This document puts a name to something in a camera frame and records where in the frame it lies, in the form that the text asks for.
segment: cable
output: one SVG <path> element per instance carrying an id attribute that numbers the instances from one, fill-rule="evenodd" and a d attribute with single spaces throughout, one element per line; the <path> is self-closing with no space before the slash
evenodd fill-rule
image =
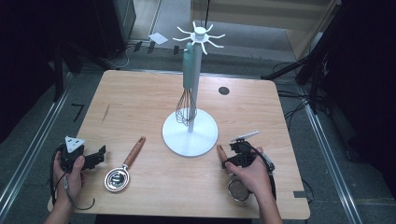
<path id="1" fill-rule="evenodd" d="M 202 11 L 202 0 L 199 0 L 199 12 L 200 12 L 200 22 L 201 22 L 201 26 L 203 27 L 203 25 L 202 25 L 202 17 L 204 16 L 203 15 L 203 11 Z"/>
<path id="2" fill-rule="evenodd" d="M 78 210 L 81 210 L 81 211 L 88 210 L 88 209 L 92 208 L 95 205 L 95 199 L 93 198 L 91 206 L 89 206 L 87 208 L 80 208 L 80 207 L 76 206 L 76 204 L 74 203 L 72 197 L 69 194 L 69 183 L 67 181 L 67 175 L 64 176 L 64 190 L 66 191 L 66 195 L 67 195 L 67 198 L 69 199 L 69 202 L 72 204 L 72 206 L 74 208 L 76 208 Z"/>
<path id="3" fill-rule="evenodd" d="M 294 73 L 297 75 L 297 73 L 296 73 L 296 71 L 295 71 L 297 68 L 299 68 L 300 66 L 310 65 L 310 64 L 308 64 L 308 63 L 304 63 L 305 61 L 306 61 L 306 60 L 300 60 L 300 61 L 294 62 L 294 63 L 289 62 L 289 63 L 288 63 L 289 65 L 286 66 L 285 68 L 290 67 L 290 68 L 288 68 L 288 71 L 287 71 L 287 72 L 293 70 Z M 267 75 L 267 76 L 261 76 L 261 79 L 273 80 L 273 79 L 275 79 L 275 78 L 277 78 L 277 77 L 283 76 L 286 72 L 285 72 L 285 73 L 281 73 L 281 74 L 278 74 L 278 71 L 275 72 L 275 68 L 278 67 L 278 66 L 281 65 L 281 64 L 285 64 L 285 63 L 277 63 L 277 64 L 275 64 L 275 65 L 273 66 L 273 73 L 270 74 L 270 75 Z"/>
<path id="4" fill-rule="evenodd" d="M 209 16 L 209 5 L 210 5 L 210 0 L 207 0 L 207 8 L 206 8 L 206 18 L 205 18 L 205 29 L 207 25 L 207 17 Z"/>
<path id="5" fill-rule="evenodd" d="M 66 175 L 66 173 L 67 173 L 67 172 L 64 172 L 64 173 L 62 174 L 62 176 L 59 178 L 59 180 L 56 182 L 55 191 L 56 191 L 56 189 L 58 188 L 59 182 L 61 182 L 62 178 L 64 178 L 64 176 Z"/>
<path id="6" fill-rule="evenodd" d="M 299 105 L 297 105 L 297 107 L 294 110 L 289 111 L 288 113 L 285 114 L 285 119 L 289 118 L 289 122 L 288 122 L 288 131 L 290 130 L 290 126 L 291 126 L 291 120 L 294 116 L 294 114 L 299 111 L 302 110 L 305 105 L 306 105 L 307 101 L 302 101 Z"/>
<path id="7" fill-rule="evenodd" d="M 132 47 L 129 47 L 128 49 L 125 50 L 125 56 L 126 56 L 126 58 L 127 58 L 127 62 L 126 62 L 125 65 L 118 66 L 118 65 L 115 65 L 114 63 L 112 63 L 112 62 L 109 61 L 109 60 L 106 60 L 106 61 L 107 61 L 108 63 L 110 63 L 111 65 L 113 65 L 114 67 L 116 67 L 116 68 L 123 68 L 123 67 L 126 67 L 126 66 L 129 64 L 128 50 L 131 49 L 131 48 L 132 48 Z"/>
<path id="8" fill-rule="evenodd" d="M 309 100 L 309 95 L 301 95 L 292 91 L 277 91 L 279 97 L 289 97 L 289 98 L 303 98 L 305 100 Z M 325 104 L 327 103 L 327 96 L 317 96 L 317 103 Z"/>
<path id="9" fill-rule="evenodd" d="M 135 47 L 135 46 L 136 46 L 136 44 L 129 44 L 127 46 L 127 50 L 129 50 L 130 48 Z M 149 49 L 149 46 L 141 46 L 139 50 L 141 50 L 141 49 Z M 164 48 L 155 48 L 155 49 L 156 50 L 164 50 L 164 51 L 174 52 L 174 49 L 164 49 Z"/>
<path id="10" fill-rule="evenodd" d="M 50 161 L 50 168 L 49 168 L 49 189 L 50 189 L 50 195 L 52 198 L 52 205 L 55 205 L 55 203 L 56 203 L 56 198 L 55 198 L 56 187 L 53 186 L 53 164 L 55 162 L 55 156 L 58 151 L 61 151 L 61 147 L 56 148 L 56 150 L 53 152 L 52 158 Z"/>
<path id="11" fill-rule="evenodd" d="M 309 188 L 309 190 L 311 191 L 312 194 L 312 199 L 310 201 L 308 201 L 308 204 L 312 203 L 312 201 L 315 200 L 315 195 L 314 195 L 314 191 L 312 190 L 311 186 L 308 184 L 308 182 L 306 182 L 304 179 L 301 179 L 303 181 L 303 183 Z"/>

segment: measuring spoon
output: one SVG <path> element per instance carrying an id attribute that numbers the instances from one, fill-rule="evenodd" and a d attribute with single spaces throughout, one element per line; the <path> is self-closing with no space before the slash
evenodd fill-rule
<path id="1" fill-rule="evenodd" d="M 132 164 L 134 158 L 136 158 L 137 154 L 140 152 L 140 149 L 142 149 L 145 142 L 146 137 L 140 137 L 139 141 L 137 141 L 137 143 L 134 145 L 134 148 L 132 148 L 122 167 L 115 168 L 108 172 L 105 177 L 105 186 L 108 190 L 114 192 L 120 191 L 125 188 L 125 186 L 129 182 L 129 173 L 127 169 Z"/>

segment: black cable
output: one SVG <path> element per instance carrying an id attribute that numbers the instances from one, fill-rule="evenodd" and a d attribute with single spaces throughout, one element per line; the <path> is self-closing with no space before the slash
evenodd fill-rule
<path id="1" fill-rule="evenodd" d="M 282 64 L 282 63 L 277 63 L 277 64 L 274 65 L 274 67 L 273 67 L 273 74 L 267 75 L 267 76 L 261 76 L 261 79 L 273 80 L 273 79 L 275 79 L 275 78 L 278 78 L 278 77 L 283 76 L 284 74 L 286 74 L 286 73 L 288 73 L 289 71 L 292 71 L 292 70 L 294 70 L 294 73 L 295 73 L 295 69 L 297 69 L 297 68 L 299 68 L 299 67 L 301 67 L 301 66 L 306 66 L 306 65 L 308 65 L 308 63 L 307 63 L 308 61 L 309 61 L 309 59 L 308 59 L 307 57 L 305 57 L 305 58 L 302 58 L 301 60 L 299 60 L 298 62 L 289 63 L 288 66 L 286 66 L 286 67 L 280 69 L 279 71 L 276 71 L 276 72 L 275 72 L 275 67 L 277 67 L 277 66 L 279 66 L 280 64 Z"/>
<path id="2" fill-rule="evenodd" d="M 277 63 L 276 65 L 273 66 L 273 73 L 275 72 L 275 68 L 280 66 L 281 64 L 286 64 L 286 63 Z"/>
<path id="3" fill-rule="evenodd" d="M 76 208 L 77 210 L 81 210 L 81 211 L 83 211 L 83 210 L 88 210 L 88 209 L 91 209 L 91 208 L 95 205 L 95 199 L 93 198 L 92 204 L 91 204 L 91 206 L 89 206 L 89 207 L 80 208 L 80 207 L 77 207 L 77 206 L 76 206 L 76 204 L 74 203 L 74 200 L 72 199 L 72 197 L 71 197 L 70 194 L 69 194 L 69 183 L 68 183 L 68 181 L 67 181 L 67 176 L 64 177 L 64 190 L 66 191 L 66 195 L 67 195 L 67 198 L 69 199 L 69 202 L 70 202 L 70 203 L 72 204 L 72 206 L 73 206 L 74 208 Z"/>
<path id="4" fill-rule="evenodd" d="M 206 19 L 205 19 L 205 29 L 207 25 L 207 17 L 209 16 L 209 5 L 210 5 L 210 0 L 207 0 L 207 8 L 206 8 Z"/>
<path id="5" fill-rule="evenodd" d="M 132 48 L 132 47 L 134 47 L 134 46 L 136 46 L 136 44 L 128 44 L 127 45 L 127 47 L 126 47 L 126 50 L 129 50 L 130 48 Z M 140 47 L 140 49 L 139 50 L 144 50 L 144 49 L 149 49 L 149 46 L 141 46 Z M 164 51 L 171 51 L 172 53 L 174 52 L 174 49 L 164 49 L 164 48 L 155 48 L 156 50 L 164 50 Z M 179 49 L 178 50 L 179 52 L 184 52 L 184 49 Z"/>
<path id="6" fill-rule="evenodd" d="M 61 182 L 62 178 L 64 178 L 64 176 L 66 175 L 66 173 L 67 173 L 67 172 L 64 172 L 64 173 L 62 174 L 62 176 L 59 178 L 59 180 L 56 182 L 55 191 L 56 191 L 56 189 L 58 188 L 59 182 Z"/>
<path id="7" fill-rule="evenodd" d="M 55 198 L 56 187 L 53 186 L 53 164 L 55 162 L 55 156 L 58 151 L 61 151 L 61 147 L 56 148 L 56 150 L 53 152 L 52 158 L 50 161 L 50 168 L 49 168 L 49 189 L 50 189 L 50 195 L 52 197 L 52 205 L 55 205 L 55 203 L 56 203 L 56 198 Z"/>
<path id="8" fill-rule="evenodd" d="M 297 111 L 302 110 L 305 107 L 305 103 L 306 103 L 306 101 L 302 101 L 299 105 L 297 105 L 297 107 L 294 110 L 289 111 L 288 113 L 285 114 L 285 119 L 289 118 L 288 131 L 290 130 L 291 120 L 292 120 L 294 114 Z"/>
<path id="9" fill-rule="evenodd" d="M 279 97 L 288 97 L 288 98 L 302 98 L 303 100 L 306 100 L 307 102 L 310 102 L 310 95 L 301 95 L 298 93 L 294 93 L 291 91 L 278 91 L 277 95 Z M 327 103 L 327 97 L 326 96 L 317 96 L 316 101 L 317 104 L 326 104 Z"/>
<path id="10" fill-rule="evenodd" d="M 312 199 L 310 201 L 308 201 L 308 203 L 312 203 L 312 201 L 315 200 L 315 195 L 314 195 L 314 191 L 312 190 L 311 186 L 308 184 L 308 182 L 306 182 L 304 179 L 301 179 L 303 181 L 303 183 L 309 188 L 309 190 L 312 193 Z"/>

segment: round white base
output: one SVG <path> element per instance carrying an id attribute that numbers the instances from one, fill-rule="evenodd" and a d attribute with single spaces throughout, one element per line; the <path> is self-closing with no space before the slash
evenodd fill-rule
<path id="1" fill-rule="evenodd" d="M 197 109 L 193 131 L 176 120 L 172 113 L 163 124 L 163 140 L 177 155 L 198 157 L 210 150 L 218 140 L 219 129 L 215 120 L 204 110 Z"/>

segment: floor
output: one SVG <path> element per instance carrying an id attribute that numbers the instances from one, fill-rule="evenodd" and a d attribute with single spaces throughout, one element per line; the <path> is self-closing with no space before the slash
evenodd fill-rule
<path id="1" fill-rule="evenodd" d="M 176 26 L 188 30 L 189 17 L 180 11 L 188 10 L 185 0 L 134 0 L 136 9 L 149 8 L 153 23 L 139 34 L 132 33 L 131 45 L 144 41 L 144 48 L 127 51 L 114 64 L 126 64 L 122 70 L 181 71 L 180 54 L 173 48 L 182 38 Z M 287 62 L 295 62 L 285 32 L 279 29 L 213 23 L 213 35 L 226 34 L 216 44 L 224 49 L 208 48 L 203 58 L 203 73 L 222 74 L 238 78 L 260 78 L 271 74 Z M 147 34 L 159 33 L 169 39 L 156 45 L 148 53 Z M 71 74 L 65 68 L 67 88 L 64 98 L 52 102 L 54 89 L 50 88 L 21 120 L 9 138 L 0 144 L 0 170 L 3 189 L 0 205 L 0 223 L 42 223 L 48 214 L 50 191 L 47 184 L 49 159 L 62 140 L 61 136 L 77 135 L 103 70 L 84 62 L 80 74 Z M 290 91 L 292 96 L 280 94 L 285 115 L 293 113 L 290 139 L 304 183 L 311 209 L 307 221 L 284 220 L 285 223 L 395 223 L 396 202 L 391 198 L 381 174 L 367 163 L 347 159 L 342 142 L 331 118 L 324 112 L 313 115 L 308 106 L 300 107 L 309 85 L 300 87 L 294 82 L 296 73 L 287 73 L 274 80 L 279 91 Z M 81 113 L 79 107 L 85 105 Z M 73 215 L 72 223 L 94 223 L 95 215 Z"/>

